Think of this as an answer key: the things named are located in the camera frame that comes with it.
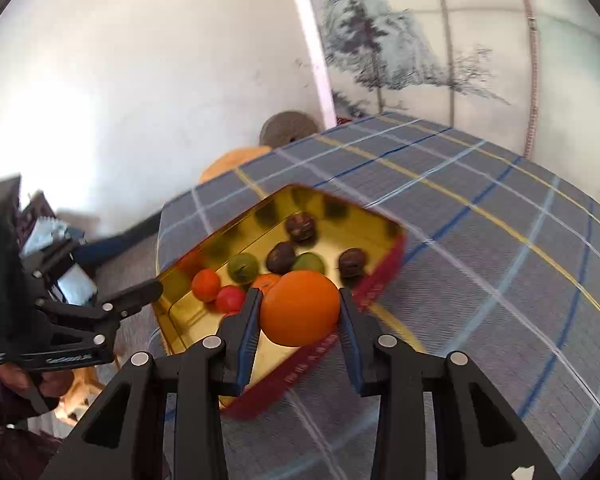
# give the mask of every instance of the plaid tablecloth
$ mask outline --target plaid tablecloth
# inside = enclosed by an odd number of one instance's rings
[[[407,227],[404,265],[379,300],[404,328],[397,335],[438,355],[467,352],[563,478],[579,478],[600,452],[600,204],[514,153],[388,113],[289,144],[169,202],[158,266],[293,182]],[[230,477],[366,479],[377,420],[377,400],[353,392],[335,348],[255,420],[223,421]]]

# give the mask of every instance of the person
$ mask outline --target person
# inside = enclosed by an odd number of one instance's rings
[[[71,387],[71,370],[44,372],[38,389],[49,410]],[[0,480],[38,480],[61,440],[9,425],[39,413],[24,398],[32,386],[29,375],[13,364],[0,366]]]

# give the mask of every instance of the green fruit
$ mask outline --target green fruit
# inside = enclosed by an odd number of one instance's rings
[[[260,264],[253,254],[239,253],[229,258],[228,264],[229,277],[235,283],[245,285],[251,283],[258,277]]]
[[[324,266],[324,260],[316,253],[302,253],[296,258],[292,270],[315,270],[324,274],[326,267]]]

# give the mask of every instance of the hand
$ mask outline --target hand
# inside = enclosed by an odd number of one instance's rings
[[[8,389],[21,397],[25,397],[25,392],[33,385],[29,375],[12,363],[0,365],[0,380]],[[67,393],[73,382],[74,373],[71,370],[44,372],[38,389],[44,397],[58,398]]]

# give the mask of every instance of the metal tray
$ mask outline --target metal tray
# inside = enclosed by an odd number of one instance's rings
[[[260,271],[268,272],[264,266],[267,254],[276,243],[288,240],[286,217],[300,210],[315,216],[318,237],[315,245],[298,253],[320,254],[328,278],[343,286],[348,284],[340,281],[338,256],[346,249],[362,248],[369,257],[368,275],[353,288],[354,298],[366,308],[381,293],[400,265],[406,241],[401,225],[336,196],[291,184],[231,220],[160,273],[158,279],[164,293],[154,303],[154,313],[169,353],[183,352],[196,341],[215,334],[222,318],[193,296],[193,276],[206,267],[218,273],[223,285],[234,284],[227,273],[227,260],[241,251],[254,254],[260,261]],[[255,416],[315,365],[336,340],[333,333],[315,345],[287,348],[261,334],[251,383],[239,398],[221,399],[225,414],[237,418]]]

